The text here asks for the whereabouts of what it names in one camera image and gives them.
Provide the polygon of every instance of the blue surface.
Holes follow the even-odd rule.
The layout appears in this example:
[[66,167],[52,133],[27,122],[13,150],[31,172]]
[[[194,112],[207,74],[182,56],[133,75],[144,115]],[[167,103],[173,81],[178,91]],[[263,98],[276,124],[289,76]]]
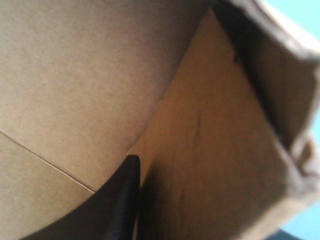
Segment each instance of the blue surface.
[[[320,0],[265,1],[320,40]],[[311,130],[320,143],[319,110]],[[302,240],[320,240],[320,201],[296,215],[282,229]]]

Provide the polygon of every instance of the cardboard seam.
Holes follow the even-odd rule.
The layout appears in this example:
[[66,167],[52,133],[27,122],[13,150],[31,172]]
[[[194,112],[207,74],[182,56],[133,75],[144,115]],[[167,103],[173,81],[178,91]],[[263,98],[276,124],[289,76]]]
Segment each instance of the cardboard seam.
[[68,179],[70,179],[71,181],[75,182],[76,184],[80,185],[81,187],[83,187],[84,189],[88,190],[90,193],[94,194],[95,191],[93,189],[91,189],[90,187],[88,187],[87,185],[85,185],[84,183],[80,182],[79,180],[75,179],[73,176],[71,176],[70,174],[66,173],[65,171],[63,171],[61,168],[57,167],[56,165],[50,163],[48,160],[44,159],[42,156],[40,156],[39,154],[33,152],[31,149],[25,147],[24,145],[22,145],[21,143],[19,143],[18,141],[16,141],[15,139],[13,139],[11,136],[9,136],[8,134],[6,134],[3,130],[0,130],[0,134],[2,134],[3,136],[5,136],[6,138],[10,139],[12,142],[14,142],[15,144],[21,146],[22,148],[24,148],[25,150],[27,150],[28,152],[32,153],[33,155],[37,156],[42,162],[44,162],[45,164],[49,165],[50,167],[54,168],[56,171],[58,171],[59,173],[63,174],[64,176],[66,176]]

